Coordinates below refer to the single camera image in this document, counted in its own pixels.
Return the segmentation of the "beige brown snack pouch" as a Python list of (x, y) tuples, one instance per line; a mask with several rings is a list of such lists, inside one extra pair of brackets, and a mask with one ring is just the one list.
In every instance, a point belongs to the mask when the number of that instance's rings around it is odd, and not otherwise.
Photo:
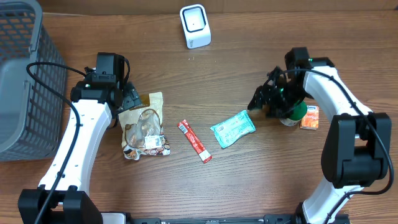
[(141, 156), (168, 156), (171, 150), (164, 135), (163, 94), (149, 93), (142, 97), (142, 102), (119, 114), (124, 157), (138, 161)]

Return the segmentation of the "teal tissue pack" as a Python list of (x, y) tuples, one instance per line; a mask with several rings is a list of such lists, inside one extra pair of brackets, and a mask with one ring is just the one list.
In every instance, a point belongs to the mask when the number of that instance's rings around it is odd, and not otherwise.
[(246, 110), (242, 110), (235, 116), (212, 126), (210, 129), (214, 132), (216, 140), (223, 149), (231, 146), (246, 134), (256, 131)]

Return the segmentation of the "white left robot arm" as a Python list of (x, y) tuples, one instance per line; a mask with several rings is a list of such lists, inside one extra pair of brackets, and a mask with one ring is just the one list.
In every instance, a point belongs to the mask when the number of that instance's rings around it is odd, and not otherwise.
[(124, 56), (100, 52), (96, 67), (85, 68), (69, 99), (44, 86), (71, 112), (52, 165), (36, 189), (24, 189), (19, 196), (24, 223), (131, 222), (129, 213), (99, 211), (89, 197), (91, 171), (105, 131), (115, 127), (120, 113), (138, 105), (130, 71)]

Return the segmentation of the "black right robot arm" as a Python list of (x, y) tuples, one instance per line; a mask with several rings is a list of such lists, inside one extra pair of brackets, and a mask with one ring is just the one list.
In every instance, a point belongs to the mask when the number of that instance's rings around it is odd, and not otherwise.
[(312, 195), (291, 215), (266, 215), (267, 223), (349, 223), (338, 212), (354, 195), (381, 195), (394, 183), (389, 155), (392, 121), (374, 113), (343, 83), (328, 57), (313, 58), (294, 47), (257, 87), (249, 110), (268, 108), (271, 118), (292, 119), (305, 98), (314, 99), (330, 127), (322, 150), (323, 178)]

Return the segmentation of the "green lid jar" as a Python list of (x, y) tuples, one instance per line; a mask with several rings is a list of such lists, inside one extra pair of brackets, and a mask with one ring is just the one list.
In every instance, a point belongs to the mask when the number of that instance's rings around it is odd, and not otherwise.
[(281, 118), (280, 122), (285, 126), (295, 126), (307, 114), (307, 105), (304, 101), (295, 106), (292, 114), (287, 118)]

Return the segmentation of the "red white snack packet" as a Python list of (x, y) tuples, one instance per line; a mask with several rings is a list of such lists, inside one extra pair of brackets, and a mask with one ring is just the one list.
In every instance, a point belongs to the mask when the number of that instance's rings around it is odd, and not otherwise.
[(199, 155), (204, 164), (212, 160), (212, 155), (206, 150), (203, 143), (198, 139), (197, 135), (193, 132), (193, 129), (190, 127), (186, 119), (179, 122), (178, 128), (182, 133), (184, 133), (185, 137), (188, 139), (193, 149)]

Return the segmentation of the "orange Kleenex tissue pack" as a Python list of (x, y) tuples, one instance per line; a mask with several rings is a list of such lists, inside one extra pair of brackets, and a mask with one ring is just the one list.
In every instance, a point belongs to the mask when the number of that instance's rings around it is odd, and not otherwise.
[(319, 107), (307, 105), (307, 113), (301, 119), (300, 128), (316, 130), (318, 129)]

